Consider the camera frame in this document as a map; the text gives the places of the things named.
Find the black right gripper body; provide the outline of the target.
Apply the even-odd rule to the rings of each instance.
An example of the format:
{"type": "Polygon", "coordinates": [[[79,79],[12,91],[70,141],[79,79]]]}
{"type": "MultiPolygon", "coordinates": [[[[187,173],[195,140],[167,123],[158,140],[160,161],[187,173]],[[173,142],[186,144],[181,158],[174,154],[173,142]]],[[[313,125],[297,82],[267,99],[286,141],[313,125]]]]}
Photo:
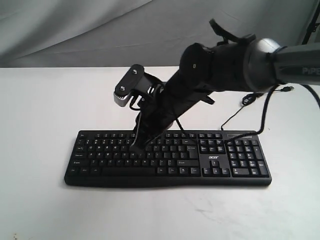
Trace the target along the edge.
{"type": "Polygon", "coordinates": [[[191,89],[183,86],[166,85],[163,91],[155,96],[155,101],[142,107],[141,116],[145,125],[163,126],[165,130],[186,111],[199,101],[213,105],[215,101],[209,97],[210,91],[191,89]]]}

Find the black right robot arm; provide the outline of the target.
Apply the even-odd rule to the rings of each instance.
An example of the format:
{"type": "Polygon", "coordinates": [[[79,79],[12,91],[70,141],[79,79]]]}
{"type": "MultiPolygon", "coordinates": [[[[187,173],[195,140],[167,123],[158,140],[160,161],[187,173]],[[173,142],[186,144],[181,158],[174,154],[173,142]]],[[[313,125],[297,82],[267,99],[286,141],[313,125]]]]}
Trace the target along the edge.
{"type": "Polygon", "coordinates": [[[141,65],[131,67],[139,79],[135,90],[141,95],[131,151],[141,152],[212,92],[267,93],[289,83],[320,83],[319,44],[280,46],[253,34],[236,37],[214,20],[210,25],[223,41],[212,48],[200,43],[188,46],[167,82],[146,73],[141,65]]]}

